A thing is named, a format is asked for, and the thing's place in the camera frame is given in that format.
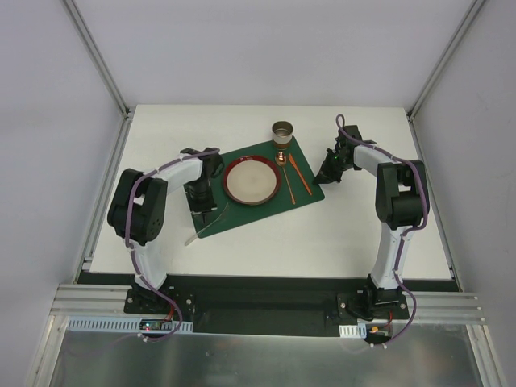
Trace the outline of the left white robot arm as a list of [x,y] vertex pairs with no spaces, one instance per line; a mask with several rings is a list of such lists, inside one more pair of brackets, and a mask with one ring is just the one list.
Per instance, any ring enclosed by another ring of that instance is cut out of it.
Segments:
[[211,180],[223,169],[218,148],[185,148],[178,156],[147,172],[125,169],[120,175],[107,213],[107,222],[130,253],[135,283],[144,292],[142,303],[152,313],[165,312],[170,294],[161,286],[167,277],[156,240],[165,221],[167,198],[182,189],[190,212],[206,223],[218,209]]

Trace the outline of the green placemat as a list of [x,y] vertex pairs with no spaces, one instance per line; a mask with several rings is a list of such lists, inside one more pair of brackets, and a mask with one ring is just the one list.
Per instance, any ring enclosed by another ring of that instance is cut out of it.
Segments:
[[[296,205],[292,204],[283,172],[274,160],[274,156],[277,154],[277,150],[274,148],[273,142],[270,140],[254,144],[252,146],[248,146],[245,148],[240,148],[231,152],[223,153],[222,158],[224,168],[226,168],[231,161],[241,156],[257,155],[264,156],[270,159],[279,169],[279,174],[281,177],[281,187],[277,194],[268,202],[258,206],[245,206],[233,202],[225,194],[222,186],[223,173],[225,169],[222,169],[221,173],[217,177],[210,180],[210,184],[213,190],[214,200],[218,205],[218,215],[222,212],[224,206],[227,203],[229,203],[229,208],[227,209],[227,212],[222,217],[222,219],[219,220],[215,225],[210,227],[208,230],[203,232],[200,235],[200,237],[207,238],[209,236],[216,235],[224,231],[229,231],[231,229],[241,227],[249,223],[257,222],[262,219],[289,210],[295,210],[302,206],[308,206],[313,203],[322,201],[325,198],[324,193],[319,185],[315,185],[313,183],[314,173],[312,172],[312,169],[309,166],[309,163],[305,158],[305,155],[297,139],[292,139],[290,146],[286,149],[286,153],[293,154],[293,157],[296,160],[298,167],[301,169],[301,172],[304,178],[306,179],[307,184],[313,192],[313,196],[310,196],[307,193],[295,169],[292,165],[289,164],[286,166],[286,171],[296,200]],[[203,228],[203,226],[198,221],[197,215],[192,214],[191,218],[193,220],[193,226],[195,231],[200,231]]]

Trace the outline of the copper spoon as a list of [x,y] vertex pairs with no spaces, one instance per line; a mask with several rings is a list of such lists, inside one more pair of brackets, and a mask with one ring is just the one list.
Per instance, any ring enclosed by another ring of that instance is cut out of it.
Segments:
[[289,182],[289,177],[288,177],[288,174],[286,171],[287,159],[286,159],[285,153],[283,151],[279,151],[275,155],[275,161],[276,161],[277,165],[281,167],[281,170],[283,172],[285,182],[287,184],[287,188],[289,191],[290,200],[293,205],[296,205],[296,200],[295,200],[295,197],[294,197],[294,194],[293,194],[290,182]]

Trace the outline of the orange knife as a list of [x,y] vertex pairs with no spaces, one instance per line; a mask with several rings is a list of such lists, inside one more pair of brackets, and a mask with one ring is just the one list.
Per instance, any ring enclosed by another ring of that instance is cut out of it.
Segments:
[[313,192],[311,190],[311,188],[309,187],[309,185],[307,184],[306,182],[306,179],[304,178],[302,172],[301,172],[301,169],[298,167],[298,164],[296,162],[296,160],[294,159],[293,157],[293,154],[289,154],[288,155],[288,159],[289,159],[289,162],[290,164],[293,166],[293,168],[295,169],[296,173],[298,174],[303,186],[305,187],[307,193],[310,195],[310,196],[313,196]]

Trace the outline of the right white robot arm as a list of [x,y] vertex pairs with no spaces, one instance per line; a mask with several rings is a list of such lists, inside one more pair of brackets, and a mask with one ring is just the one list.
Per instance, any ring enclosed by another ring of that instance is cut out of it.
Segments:
[[426,168],[420,160],[396,157],[364,141],[356,125],[339,126],[335,146],[314,178],[316,185],[340,182],[349,169],[364,169],[376,178],[375,211],[381,222],[377,259],[362,292],[346,302],[355,318],[381,318],[402,302],[402,271],[413,233],[428,221]]

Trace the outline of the steel cup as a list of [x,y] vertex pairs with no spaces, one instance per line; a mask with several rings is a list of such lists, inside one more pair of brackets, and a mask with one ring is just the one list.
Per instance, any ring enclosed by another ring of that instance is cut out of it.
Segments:
[[272,127],[272,142],[276,149],[285,150],[293,138],[293,125],[288,121],[275,122]]

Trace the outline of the red rimmed beige plate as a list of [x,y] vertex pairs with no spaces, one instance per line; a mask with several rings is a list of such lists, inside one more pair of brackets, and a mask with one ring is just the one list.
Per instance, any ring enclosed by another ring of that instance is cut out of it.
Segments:
[[233,201],[258,206],[271,200],[281,187],[278,167],[264,156],[241,156],[226,167],[222,186]]

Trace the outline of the silver fork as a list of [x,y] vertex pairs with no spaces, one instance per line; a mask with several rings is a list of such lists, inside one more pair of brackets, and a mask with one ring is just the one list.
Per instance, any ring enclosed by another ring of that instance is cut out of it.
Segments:
[[208,230],[210,227],[212,227],[213,225],[215,225],[219,220],[222,219],[222,217],[225,215],[225,213],[227,212],[227,209],[229,208],[229,203],[227,203],[222,212],[218,215],[218,217],[213,220],[211,223],[205,225],[200,231],[197,231],[194,235],[192,235],[189,239],[187,239],[184,243],[184,246],[187,247],[189,246],[192,242],[194,242],[196,239],[198,239],[198,237],[203,233],[205,232],[206,230]]

